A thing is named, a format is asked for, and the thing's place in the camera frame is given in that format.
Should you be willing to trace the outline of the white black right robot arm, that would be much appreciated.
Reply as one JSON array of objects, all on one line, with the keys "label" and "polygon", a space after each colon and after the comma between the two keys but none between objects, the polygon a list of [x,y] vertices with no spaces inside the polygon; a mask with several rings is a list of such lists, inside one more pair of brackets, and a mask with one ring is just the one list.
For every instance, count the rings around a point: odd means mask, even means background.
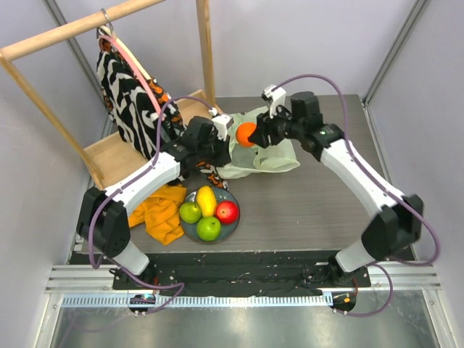
[{"label": "white black right robot arm", "polygon": [[283,88],[270,86],[262,92],[262,98],[269,109],[257,116],[249,142],[265,149],[284,139],[297,140],[306,152],[338,175],[371,218],[361,237],[329,260],[327,276],[333,285],[346,285],[361,267],[383,261],[420,238],[421,198],[405,196],[359,157],[352,143],[345,141],[341,128],[323,121],[314,93],[293,94],[290,108],[284,106]]}]

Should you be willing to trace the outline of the light green plastic bag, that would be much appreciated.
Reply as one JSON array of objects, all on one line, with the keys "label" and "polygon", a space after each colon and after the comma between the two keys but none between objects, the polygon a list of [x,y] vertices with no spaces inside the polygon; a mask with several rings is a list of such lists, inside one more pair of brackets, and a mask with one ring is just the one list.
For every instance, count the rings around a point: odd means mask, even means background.
[{"label": "light green plastic bag", "polygon": [[236,140],[236,131],[242,123],[256,123],[257,116],[267,110],[266,107],[258,107],[248,112],[230,114],[233,118],[233,125],[228,129],[231,162],[217,167],[221,178],[238,179],[252,173],[285,173],[300,166],[293,144],[288,139],[266,149],[259,146],[243,147]]}]

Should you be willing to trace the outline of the orange fake orange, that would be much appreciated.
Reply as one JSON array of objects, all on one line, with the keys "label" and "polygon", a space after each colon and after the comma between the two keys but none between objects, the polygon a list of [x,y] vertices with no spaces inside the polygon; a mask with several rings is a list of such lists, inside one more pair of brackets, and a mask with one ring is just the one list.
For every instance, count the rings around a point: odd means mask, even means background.
[{"label": "orange fake orange", "polygon": [[254,143],[249,140],[249,137],[254,133],[256,127],[256,124],[251,122],[240,124],[240,126],[236,129],[236,141],[240,146],[254,146]]}]

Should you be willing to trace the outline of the yellow fake mango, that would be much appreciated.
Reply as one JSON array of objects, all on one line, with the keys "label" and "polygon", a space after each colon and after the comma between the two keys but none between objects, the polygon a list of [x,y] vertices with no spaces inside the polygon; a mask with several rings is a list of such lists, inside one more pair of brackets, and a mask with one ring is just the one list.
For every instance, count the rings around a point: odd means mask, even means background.
[{"label": "yellow fake mango", "polygon": [[199,205],[203,217],[212,217],[215,214],[217,206],[215,193],[212,187],[201,187],[196,193],[196,203]]}]

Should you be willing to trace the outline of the green fake apple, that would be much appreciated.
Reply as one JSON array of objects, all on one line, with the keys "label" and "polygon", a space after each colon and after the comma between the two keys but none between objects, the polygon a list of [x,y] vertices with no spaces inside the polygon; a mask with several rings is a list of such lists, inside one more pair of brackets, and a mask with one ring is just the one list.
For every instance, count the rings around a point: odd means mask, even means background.
[{"label": "green fake apple", "polygon": [[221,233],[221,222],[214,216],[203,217],[196,224],[196,232],[202,241],[214,241]]}]

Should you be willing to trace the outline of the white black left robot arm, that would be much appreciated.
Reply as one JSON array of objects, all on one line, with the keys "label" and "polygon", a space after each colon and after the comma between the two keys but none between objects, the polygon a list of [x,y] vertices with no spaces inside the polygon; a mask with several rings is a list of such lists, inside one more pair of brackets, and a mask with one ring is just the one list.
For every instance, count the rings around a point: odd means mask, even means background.
[{"label": "white black left robot arm", "polygon": [[193,117],[177,139],[166,143],[154,159],[125,179],[100,190],[92,187],[83,196],[77,233],[129,272],[129,280],[138,289],[153,284],[154,271],[149,258],[132,241],[128,225],[131,213],[163,185],[196,169],[203,162],[223,166],[231,161],[228,129],[229,115],[212,119]]}]

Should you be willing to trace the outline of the green fake pear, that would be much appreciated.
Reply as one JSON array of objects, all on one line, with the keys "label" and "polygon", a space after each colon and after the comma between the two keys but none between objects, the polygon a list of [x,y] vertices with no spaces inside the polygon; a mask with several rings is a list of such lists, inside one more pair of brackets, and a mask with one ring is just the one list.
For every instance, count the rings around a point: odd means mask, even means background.
[{"label": "green fake pear", "polygon": [[181,220],[189,224],[195,224],[202,218],[202,212],[196,202],[183,203],[179,213]]}]

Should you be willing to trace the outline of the red fake apple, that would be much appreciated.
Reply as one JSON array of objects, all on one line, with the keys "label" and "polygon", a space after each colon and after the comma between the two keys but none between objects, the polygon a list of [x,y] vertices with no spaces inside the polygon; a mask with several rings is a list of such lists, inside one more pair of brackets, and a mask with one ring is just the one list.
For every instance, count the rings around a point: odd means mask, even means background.
[{"label": "red fake apple", "polygon": [[239,219],[239,213],[239,206],[235,202],[226,200],[217,205],[215,217],[222,224],[230,225]]}]

